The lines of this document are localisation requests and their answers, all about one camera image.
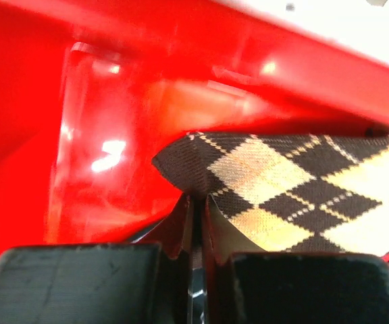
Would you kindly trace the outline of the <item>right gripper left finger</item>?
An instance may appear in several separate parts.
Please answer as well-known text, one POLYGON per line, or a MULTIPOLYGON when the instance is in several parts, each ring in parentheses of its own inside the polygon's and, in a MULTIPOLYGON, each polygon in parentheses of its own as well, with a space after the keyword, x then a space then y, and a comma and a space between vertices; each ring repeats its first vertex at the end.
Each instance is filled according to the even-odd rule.
POLYGON ((194 206, 133 243, 12 248, 0 255, 0 323, 187 323, 194 206))

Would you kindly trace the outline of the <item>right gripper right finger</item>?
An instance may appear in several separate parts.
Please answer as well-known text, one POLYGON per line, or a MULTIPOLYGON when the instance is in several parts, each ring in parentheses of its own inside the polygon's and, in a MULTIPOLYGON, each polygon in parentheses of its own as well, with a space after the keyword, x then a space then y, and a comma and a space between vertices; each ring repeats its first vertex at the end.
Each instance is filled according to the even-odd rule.
POLYGON ((389 266, 369 254, 266 252, 203 212, 210 323, 389 323, 389 266))

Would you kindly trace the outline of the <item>brown argyle sock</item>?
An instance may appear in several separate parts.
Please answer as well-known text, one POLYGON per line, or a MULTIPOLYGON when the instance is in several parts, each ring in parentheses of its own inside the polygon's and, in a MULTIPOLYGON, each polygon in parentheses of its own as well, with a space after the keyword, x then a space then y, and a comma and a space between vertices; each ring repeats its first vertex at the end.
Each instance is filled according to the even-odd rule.
POLYGON ((152 163, 264 250, 389 255, 389 135, 196 132, 152 163))

